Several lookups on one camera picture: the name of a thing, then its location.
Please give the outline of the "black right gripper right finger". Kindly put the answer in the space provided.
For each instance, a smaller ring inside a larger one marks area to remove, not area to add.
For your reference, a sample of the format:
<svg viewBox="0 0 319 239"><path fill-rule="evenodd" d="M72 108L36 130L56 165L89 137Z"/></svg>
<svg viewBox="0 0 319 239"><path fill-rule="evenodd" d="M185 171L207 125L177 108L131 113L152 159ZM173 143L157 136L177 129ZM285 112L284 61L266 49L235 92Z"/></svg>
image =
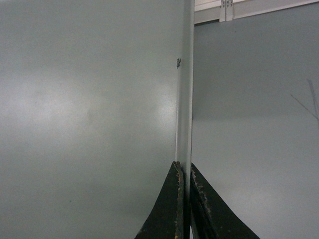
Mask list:
<svg viewBox="0 0 319 239"><path fill-rule="evenodd" d="M190 176L191 228L195 239L257 239L194 164Z"/></svg>

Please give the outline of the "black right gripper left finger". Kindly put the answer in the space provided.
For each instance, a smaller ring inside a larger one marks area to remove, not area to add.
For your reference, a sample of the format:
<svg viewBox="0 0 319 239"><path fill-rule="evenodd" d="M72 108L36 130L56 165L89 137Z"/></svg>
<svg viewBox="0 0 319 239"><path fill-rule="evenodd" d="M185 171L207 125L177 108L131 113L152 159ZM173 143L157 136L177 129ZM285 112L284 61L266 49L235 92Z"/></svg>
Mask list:
<svg viewBox="0 0 319 239"><path fill-rule="evenodd" d="M181 165L174 161L154 207L136 235L137 239L184 238L184 178Z"/></svg>

